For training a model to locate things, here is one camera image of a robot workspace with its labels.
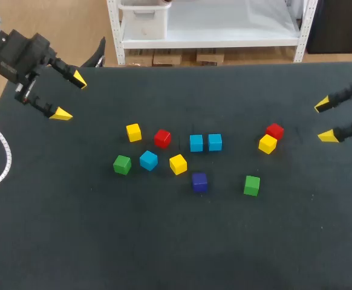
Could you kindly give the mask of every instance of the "white shelf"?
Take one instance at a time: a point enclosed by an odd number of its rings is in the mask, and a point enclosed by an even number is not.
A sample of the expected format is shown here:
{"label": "white shelf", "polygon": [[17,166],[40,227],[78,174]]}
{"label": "white shelf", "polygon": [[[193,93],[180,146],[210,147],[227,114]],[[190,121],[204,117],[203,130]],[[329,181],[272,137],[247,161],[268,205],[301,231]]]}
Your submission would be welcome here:
{"label": "white shelf", "polygon": [[284,0],[174,0],[168,36],[134,40],[125,27],[124,49],[296,46],[299,30]]}

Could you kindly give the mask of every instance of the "yellow cube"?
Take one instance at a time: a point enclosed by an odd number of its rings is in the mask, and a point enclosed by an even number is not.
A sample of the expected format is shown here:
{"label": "yellow cube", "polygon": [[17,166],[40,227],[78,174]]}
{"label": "yellow cube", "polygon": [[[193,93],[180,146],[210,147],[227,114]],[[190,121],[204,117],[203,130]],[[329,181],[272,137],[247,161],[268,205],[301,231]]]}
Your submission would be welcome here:
{"label": "yellow cube", "polygon": [[179,175],[187,171],[187,161],[184,159],[184,157],[181,154],[176,155],[171,159],[169,159],[169,165],[171,166],[172,171],[176,175]]}
{"label": "yellow cube", "polygon": [[263,138],[259,141],[258,149],[265,152],[266,154],[270,154],[273,152],[276,146],[276,138],[273,138],[270,135],[264,135]]}
{"label": "yellow cube", "polygon": [[134,142],[142,139],[140,126],[138,124],[128,125],[126,127],[126,131],[128,133],[130,142]]}

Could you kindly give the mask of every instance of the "light blue cube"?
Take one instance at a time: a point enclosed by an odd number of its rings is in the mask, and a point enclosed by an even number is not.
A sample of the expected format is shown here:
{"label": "light blue cube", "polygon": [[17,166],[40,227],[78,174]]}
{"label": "light blue cube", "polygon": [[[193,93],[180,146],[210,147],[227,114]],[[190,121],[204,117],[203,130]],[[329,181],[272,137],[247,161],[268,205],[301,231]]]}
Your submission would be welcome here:
{"label": "light blue cube", "polygon": [[208,135],[208,151],[221,151],[222,150],[222,135],[209,134]]}
{"label": "light blue cube", "polygon": [[189,136],[189,147],[191,148],[191,152],[202,152],[203,151],[203,135]]}
{"label": "light blue cube", "polygon": [[156,167],[157,163],[158,163],[157,155],[153,154],[150,151],[146,151],[140,157],[140,165],[148,171],[152,171],[153,168]]}

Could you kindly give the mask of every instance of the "cardboard box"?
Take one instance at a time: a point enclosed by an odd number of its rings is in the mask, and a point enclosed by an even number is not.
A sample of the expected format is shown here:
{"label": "cardboard box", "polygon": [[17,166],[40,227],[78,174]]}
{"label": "cardboard box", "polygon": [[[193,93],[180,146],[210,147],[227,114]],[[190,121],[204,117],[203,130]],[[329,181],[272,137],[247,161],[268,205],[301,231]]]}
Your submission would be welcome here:
{"label": "cardboard box", "polygon": [[153,56],[154,65],[180,65],[183,56],[182,50],[155,50]]}
{"label": "cardboard box", "polygon": [[125,63],[128,66],[152,66],[154,50],[125,51]]}
{"label": "cardboard box", "polygon": [[224,62],[224,49],[200,48],[197,52],[196,61],[203,62],[203,64],[211,62],[222,65]]}

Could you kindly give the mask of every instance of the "wooden floor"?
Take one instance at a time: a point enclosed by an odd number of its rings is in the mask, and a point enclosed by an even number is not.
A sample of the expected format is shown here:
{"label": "wooden floor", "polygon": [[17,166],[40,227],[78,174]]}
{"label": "wooden floor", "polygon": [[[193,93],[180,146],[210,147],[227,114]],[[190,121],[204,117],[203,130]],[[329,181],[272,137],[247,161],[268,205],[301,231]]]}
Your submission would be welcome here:
{"label": "wooden floor", "polygon": [[[106,0],[0,0],[0,17],[2,30],[27,37],[38,32],[73,65],[89,58],[105,36],[106,66],[117,65]],[[291,63],[293,53],[293,48],[228,49],[225,64]],[[305,55],[304,62],[352,62],[352,54]],[[194,54],[186,52],[183,65],[194,64]],[[0,76],[0,95],[5,83]]]}

